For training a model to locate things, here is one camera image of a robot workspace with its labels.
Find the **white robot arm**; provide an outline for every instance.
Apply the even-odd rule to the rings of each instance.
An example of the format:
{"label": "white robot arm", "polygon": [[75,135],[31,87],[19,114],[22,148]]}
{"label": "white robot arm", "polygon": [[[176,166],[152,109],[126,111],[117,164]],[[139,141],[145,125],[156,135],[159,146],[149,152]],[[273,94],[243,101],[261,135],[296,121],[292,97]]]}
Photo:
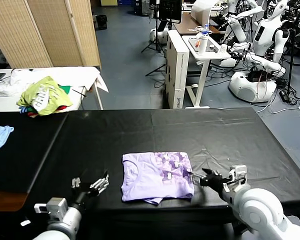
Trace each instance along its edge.
{"label": "white robot arm", "polygon": [[273,61],[278,63],[281,59],[282,54],[284,53],[284,47],[289,38],[288,30],[278,30],[274,35],[274,52],[273,52]]}
{"label": "white robot arm", "polygon": [[193,177],[199,177],[201,186],[215,190],[232,208],[234,216],[258,231],[263,240],[300,239],[300,226],[284,215],[279,199],[273,193],[251,188],[247,183],[245,165],[232,166],[227,178],[218,171],[205,168],[203,171],[206,175],[193,174]]}
{"label": "white robot arm", "polygon": [[227,2],[229,16],[225,19],[227,20],[229,26],[227,27],[226,34],[229,33],[230,30],[232,30],[237,40],[241,43],[246,40],[246,35],[241,27],[239,20],[250,15],[260,13],[263,11],[263,9],[257,4],[255,0],[247,0],[252,9],[237,14],[236,7],[238,2],[238,0],[228,0]]}
{"label": "white robot arm", "polygon": [[281,77],[286,73],[286,69],[279,63],[257,56],[253,52],[247,53],[244,60],[248,63],[254,63],[258,69],[265,70],[276,77]]}
{"label": "white robot arm", "polygon": [[75,240],[85,202],[89,197],[99,196],[109,185],[106,171],[102,178],[94,183],[81,183],[80,178],[72,179],[72,189],[76,192],[75,201],[68,207],[65,198],[53,197],[48,203],[34,205],[36,213],[49,214],[47,231],[33,240]]}
{"label": "white robot arm", "polygon": [[254,44],[252,42],[236,42],[235,44],[233,44],[233,47],[230,49],[230,51],[247,51],[252,50],[253,48]]}
{"label": "white robot arm", "polygon": [[221,15],[227,14],[228,13],[228,5],[221,5],[220,10],[218,12]]}
{"label": "white robot arm", "polygon": [[262,6],[259,6],[255,0],[246,0],[246,1],[252,7],[252,9],[241,12],[237,16],[234,16],[237,20],[249,17],[250,15],[253,15],[253,14],[258,14],[260,12],[264,12],[264,10],[262,9]]}

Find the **cable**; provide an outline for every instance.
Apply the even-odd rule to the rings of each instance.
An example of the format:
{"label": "cable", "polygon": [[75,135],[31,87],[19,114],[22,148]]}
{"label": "cable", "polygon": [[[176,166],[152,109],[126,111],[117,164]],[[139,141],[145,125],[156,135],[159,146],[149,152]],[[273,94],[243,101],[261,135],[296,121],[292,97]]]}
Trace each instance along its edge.
{"label": "cable", "polygon": [[84,108],[84,105],[83,105],[83,102],[82,102],[82,100],[85,98],[84,96],[84,90],[86,89],[86,87],[85,86],[83,86],[83,88],[82,88],[82,91],[81,91],[81,96],[80,96],[80,105],[81,105],[81,107],[82,107],[82,110],[84,111],[85,110],[85,108]]}
{"label": "cable", "polygon": [[[288,91],[287,85],[288,80],[284,78],[278,78],[276,80],[277,88],[282,91]],[[298,102],[300,102],[300,97],[297,96],[297,90],[295,90],[292,86],[290,86],[290,94],[292,96],[289,96],[289,102],[288,104],[291,106],[295,106]]]}
{"label": "cable", "polygon": [[218,85],[218,84],[223,84],[223,83],[229,82],[229,81],[231,81],[231,79],[225,80],[225,81],[221,81],[221,82],[218,82],[218,83],[215,83],[215,84],[211,84],[211,85],[208,85],[208,86],[204,86],[204,87],[207,88],[207,87],[215,86],[215,85]]}
{"label": "cable", "polygon": [[272,111],[272,114],[278,114],[278,113],[281,113],[281,112],[286,111],[286,110],[299,110],[299,108],[285,108],[285,109],[282,109],[282,110],[279,110],[279,111],[273,111],[272,104],[270,102],[270,110]]}
{"label": "cable", "polygon": [[1,78],[1,79],[0,79],[0,82],[5,82],[4,79],[10,78],[10,77],[11,77],[11,76],[6,76],[6,77],[4,77],[4,78]]}
{"label": "cable", "polygon": [[257,99],[259,99],[259,83],[260,83],[261,77],[262,77],[262,72],[261,72],[261,74],[260,74],[259,81],[258,81],[258,83],[256,84],[256,94],[257,94],[256,98],[257,98]]}
{"label": "cable", "polygon": [[[278,90],[279,90],[279,88],[276,89],[276,92],[275,92],[275,94],[274,94],[274,98],[273,98],[272,101],[271,101],[272,103],[273,103],[274,100],[276,99]],[[250,104],[253,105],[253,106],[256,106],[256,107],[260,107],[260,108],[264,108],[264,107],[265,107],[265,106],[257,105],[257,104],[254,104],[254,103],[250,103]]]}
{"label": "cable", "polygon": [[217,65],[217,64],[215,64],[213,62],[210,62],[210,64],[214,65],[216,68],[225,68],[225,69],[233,69],[233,68],[235,68],[238,65],[238,63],[236,63],[234,66],[219,66],[219,65]]}
{"label": "cable", "polygon": [[261,109],[260,111],[256,111],[255,113],[256,113],[256,114],[261,113],[261,112],[264,111],[270,104],[271,104],[271,101],[268,101],[268,104],[267,104],[263,109]]}
{"label": "cable", "polygon": [[242,176],[242,177],[239,177],[238,179],[236,179],[236,180],[234,180],[234,181],[229,181],[229,182],[227,182],[226,184],[227,184],[227,185],[229,185],[229,184],[234,184],[234,183],[239,182],[239,181],[241,181],[241,180],[246,180],[246,178],[245,178],[244,176]]}
{"label": "cable", "polygon": [[263,83],[265,83],[265,93],[264,93],[264,95],[263,95],[263,98],[265,98],[265,97],[266,97],[266,95],[267,95],[267,90],[268,90],[268,81],[267,81],[267,76],[268,76],[268,72],[266,72],[266,76],[265,76],[265,82],[263,82]]}
{"label": "cable", "polygon": [[252,58],[253,61],[259,62],[258,64],[262,64],[262,62],[260,62],[259,60],[255,60],[251,54],[250,54],[250,58]]}
{"label": "cable", "polygon": [[72,89],[72,91],[74,91],[74,92],[80,94],[80,95],[83,96],[83,97],[87,97],[87,95],[84,95],[84,94],[82,94],[82,92],[79,92],[79,91],[77,91],[77,90]]}

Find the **purple t-shirt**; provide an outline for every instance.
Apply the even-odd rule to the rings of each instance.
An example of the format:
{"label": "purple t-shirt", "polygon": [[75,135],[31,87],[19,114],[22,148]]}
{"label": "purple t-shirt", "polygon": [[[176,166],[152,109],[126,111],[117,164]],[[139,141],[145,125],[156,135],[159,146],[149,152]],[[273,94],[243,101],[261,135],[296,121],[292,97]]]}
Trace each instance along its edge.
{"label": "purple t-shirt", "polygon": [[143,152],[122,156],[122,201],[159,204],[163,198],[192,198],[192,172],[185,152]]}

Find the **black tablecloth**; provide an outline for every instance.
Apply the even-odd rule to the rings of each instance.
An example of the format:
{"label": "black tablecloth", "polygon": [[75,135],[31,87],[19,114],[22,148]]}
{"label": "black tablecloth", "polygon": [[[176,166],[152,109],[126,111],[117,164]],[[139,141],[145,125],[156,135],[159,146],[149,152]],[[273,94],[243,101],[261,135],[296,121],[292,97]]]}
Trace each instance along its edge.
{"label": "black tablecloth", "polygon": [[67,115],[30,118],[19,112],[0,112],[0,126],[14,127],[0,148],[0,191],[30,191]]}
{"label": "black tablecloth", "polygon": [[163,151],[187,152],[198,173],[211,168],[226,176],[231,165],[245,164],[253,188],[274,193],[289,213],[300,207],[300,169],[252,108],[70,112],[27,203],[68,198],[73,177],[94,181],[107,169],[110,185],[90,204],[91,214],[117,213],[122,220],[139,220],[140,213],[158,211],[167,218],[180,211],[216,218],[231,214],[209,188],[196,187],[191,201],[168,199],[158,206],[122,202],[122,155]]}

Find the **humanoid robot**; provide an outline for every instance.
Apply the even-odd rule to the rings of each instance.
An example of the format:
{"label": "humanoid robot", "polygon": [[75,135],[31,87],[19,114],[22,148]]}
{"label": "humanoid robot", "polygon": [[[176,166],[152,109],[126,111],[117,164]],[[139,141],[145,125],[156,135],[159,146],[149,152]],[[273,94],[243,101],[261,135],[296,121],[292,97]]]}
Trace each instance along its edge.
{"label": "humanoid robot", "polygon": [[289,31],[281,28],[281,15],[287,3],[288,0],[276,2],[267,19],[255,22],[257,29],[253,39],[253,52],[232,52],[233,58],[253,63],[257,69],[239,71],[232,76],[229,89],[239,99],[250,103],[268,102],[277,87],[274,79],[285,74],[286,69],[279,64],[279,60],[289,38]]}
{"label": "humanoid robot", "polygon": [[300,239],[300,226],[285,215],[279,199],[262,188],[251,188],[247,183],[247,167],[233,165],[229,176],[216,170],[202,169],[205,175],[194,174],[200,186],[212,188],[232,208],[233,215],[263,240]]}
{"label": "humanoid robot", "polygon": [[[261,188],[251,188],[247,183],[247,167],[234,165],[229,176],[212,169],[202,169],[205,175],[189,172],[192,181],[202,187],[210,187],[232,208],[233,215],[251,230],[259,232],[263,240],[300,240],[300,226],[293,224],[284,215],[279,199]],[[65,198],[52,198],[47,204],[36,204],[36,212],[46,208],[50,216],[47,231],[34,240],[75,240],[79,229],[83,203],[91,195],[99,195],[109,185],[108,174],[87,188],[79,178],[72,180],[72,188],[78,190],[70,207]]]}
{"label": "humanoid robot", "polygon": [[[239,7],[247,9],[247,3],[251,9],[239,12]],[[247,36],[239,20],[263,11],[263,8],[255,0],[227,0],[227,4],[221,6],[220,14],[215,20],[220,25],[219,30],[226,27],[222,43],[227,44],[231,51],[252,50],[253,45],[245,42]],[[237,63],[233,58],[212,62],[220,67],[234,67]]]}

